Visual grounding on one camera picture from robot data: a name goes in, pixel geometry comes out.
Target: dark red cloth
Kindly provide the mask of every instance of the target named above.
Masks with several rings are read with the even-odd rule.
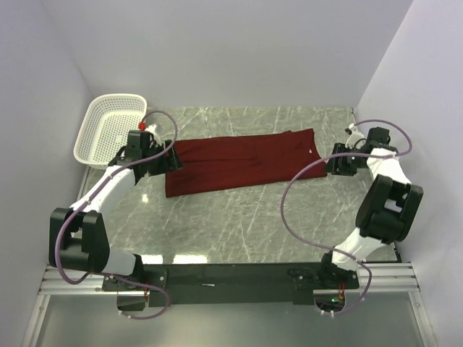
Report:
[[[289,181],[320,159],[313,129],[281,134],[180,140],[184,168],[166,174],[166,197]],[[324,177],[325,163],[300,179]]]

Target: marble floor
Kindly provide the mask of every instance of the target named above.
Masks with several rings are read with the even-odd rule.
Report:
[[[163,108],[177,120],[179,139],[272,134],[313,128],[321,156],[347,138],[354,121],[348,108],[233,107]],[[173,128],[162,115],[163,138]],[[86,192],[104,171],[90,169]],[[286,183],[165,198],[163,176],[143,178],[105,220],[112,247],[146,255],[152,263],[319,261],[324,251],[294,239],[281,222],[279,204]],[[298,181],[286,200],[292,228],[318,243],[337,245],[353,230],[357,210],[371,184],[355,177],[328,176]],[[369,261],[396,261],[394,245]]]

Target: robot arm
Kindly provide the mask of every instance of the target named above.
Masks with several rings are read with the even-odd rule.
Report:
[[[358,128],[351,124],[346,130],[350,135],[346,144],[336,143],[334,153],[370,153],[372,155],[393,155],[397,149],[389,146],[389,131],[373,128],[365,138]],[[412,221],[422,199],[423,190],[413,185],[405,176],[398,158],[335,158],[327,163],[331,174],[353,176],[358,168],[369,168],[373,184],[369,189],[355,220],[355,229],[336,249],[364,260],[376,249],[407,237]],[[331,280],[342,278],[357,269],[357,263],[350,257],[334,252],[322,259],[324,272]]]
[[[114,172],[127,164],[149,158],[164,150],[171,142],[161,144],[156,134],[155,126],[145,131],[130,131],[127,135],[127,145],[116,154],[109,163],[100,181],[80,200],[70,208],[57,208],[50,218],[49,262],[56,266],[54,247],[58,232],[64,221],[76,211],[90,195],[100,189],[103,181],[111,180],[102,188],[91,203],[72,220],[64,234],[60,245],[60,255],[63,267],[72,270],[88,271],[92,273],[113,273],[143,279],[143,263],[141,257],[129,254],[109,246],[103,218],[107,217],[117,206],[120,199],[146,174],[149,176],[165,174],[168,171],[183,167],[172,148],[167,154],[146,163],[130,166],[116,175]],[[82,237],[73,235],[82,231]]]

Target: purple cable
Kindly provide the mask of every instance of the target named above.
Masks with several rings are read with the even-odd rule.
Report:
[[[294,238],[298,239],[299,241],[301,241],[304,244],[308,244],[308,245],[313,246],[313,247],[317,247],[317,248],[321,248],[321,249],[326,249],[328,251],[341,253],[341,254],[351,258],[352,260],[354,260],[358,265],[363,267],[368,272],[368,282],[367,282],[367,284],[365,286],[365,289],[360,294],[360,296],[357,298],[357,300],[355,300],[354,303],[352,305],[350,305],[349,307],[347,307],[347,308],[345,308],[345,309],[343,309],[343,310],[341,310],[339,312],[334,312],[334,314],[345,313],[345,312],[349,311],[350,309],[353,309],[354,307],[356,307],[363,300],[363,298],[365,298],[365,295],[367,294],[368,289],[370,288],[371,280],[373,278],[373,274],[371,273],[370,268],[367,267],[365,264],[363,264],[361,262],[361,260],[357,259],[354,255],[352,255],[352,254],[350,254],[348,252],[345,252],[345,251],[343,251],[341,249],[336,249],[334,247],[326,246],[325,244],[318,244],[318,243],[313,242],[311,240],[304,239],[302,236],[296,234],[291,229],[291,227],[289,226],[289,224],[288,224],[288,222],[286,220],[286,217],[284,215],[284,202],[286,200],[286,196],[288,195],[289,189],[291,188],[293,183],[299,177],[301,177],[301,175],[303,175],[306,171],[309,171],[311,168],[313,168],[314,166],[324,162],[325,160],[330,160],[332,158],[340,158],[340,157],[360,157],[360,158],[389,159],[389,158],[394,158],[394,157],[399,157],[399,156],[402,156],[402,155],[406,155],[406,154],[408,154],[408,153],[410,153],[412,151],[413,144],[412,144],[412,140],[410,139],[408,134],[402,128],[400,128],[399,126],[395,125],[394,123],[392,123],[390,121],[384,121],[382,119],[368,119],[366,121],[359,121],[355,125],[357,126],[357,125],[360,125],[360,124],[370,123],[370,122],[379,122],[379,123],[388,124],[388,125],[396,128],[397,130],[399,130],[405,136],[405,139],[407,139],[407,141],[408,141],[408,145],[409,145],[408,149],[406,151],[404,151],[404,152],[396,153],[395,155],[372,155],[372,154],[367,154],[367,153],[337,153],[337,154],[330,155],[327,158],[318,159],[317,161],[314,161],[313,163],[311,163],[311,164],[307,165],[306,167],[304,167],[301,171],[299,171],[296,174],[296,176],[294,176],[292,178],[292,180],[286,186],[286,189],[283,192],[283,197],[281,198],[281,204],[280,204],[281,219],[283,220],[283,224],[286,227],[286,229],[289,231],[289,233],[291,235],[293,235]]]
[[[150,113],[147,113],[142,118],[141,122],[144,122],[147,119],[148,116],[150,116],[151,114],[154,114],[154,113],[162,113],[163,115],[167,116],[172,121],[172,124],[174,125],[174,138],[173,138],[172,142],[162,152],[160,152],[158,154],[155,154],[155,155],[152,155],[150,157],[143,158],[143,159],[134,161],[132,163],[128,163],[128,164],[126,164],[124,166],[121,166],[120,168],[118,168],[117,170],[115,170],[111,174],[112,177],[116,176],[118,173],[125,170],[126,168],[131,168],[132,166],[142,164],[142,163],[147,163],[148,161],[155,160],[155,159],[161,157],[162,155],[166,154],[174,146],[174,143],[177,141],[178,128],[177,128],[177,123],[175,122],[174,117],[172,117],[170,114],[168,114],[165,111],[154,110],[154,111],[151,111]],[[95,191],[88,197],[88,200],[84,201],[81,204],[81,206],[79,206],[73,213],[71,213],[71,215],[68,217],[68,219],[66,219],[64,221],[63,225],[59,229],[58,236],[56,237],[56,243],[55,243],[55,249],[54,249],[56,268],[58,269],[58,272],[61,275],[61,277],[63,278],[63,280],[65,280],[69,284],[79,284],[79,283],[81,283],[82,281],[84,281],[87,278],[88,275],[90,275],[90,273],[84,274],[84,276],[82,276],[78,280],[73,280],[70,277],[68,277],[68,275],[64,272],[63,264],[61,263],[61,257],[59,256],[59,247],[61,246],[61,243],[62,243],[62,240],[63,240],[63,237],[64,237],[64,232],[69,227],[70,223],[76,217],[76,215],[79,214],[81,211],[83,211],[90,204],[90,202],[93,199],[95,199],[98,194],[100,194],[101,190],[103,190],[103,188],[108,184],[109,181],[111,181],[111,177],[108,176],[108,177],[106,177],[104,179],[104,181],[101,182],[101,184],[95,189]],[[133,284],[134,286],[139,286],[139,287],[143,287],[143,288],[152,288],[155,291],[161,292],[166,297],[166,306],[160,312],[158,312],[157,314],[153,314],[152,316],[147,316],[147,317],[134,317],[134,316],[131,316],[132,319],[134,319],[134,320],[135,319],[145,320],[145,319],[149,319],[149,318],[154,318],[154,317],[159,316],[160,314],[163,314],[167,310],[167,308],[169,307],[169,305],[170,305],[170,296],[162,288],[159,288],[159,287],[156,287],[156,286],[151,286],[151,285],[146,285],[146,284],[143,284],[143,283],[132,282],[132,281],[129,281],[129,280],[125,280],[120,276],[117,276],[117,279],[122,280],[125,283]]]

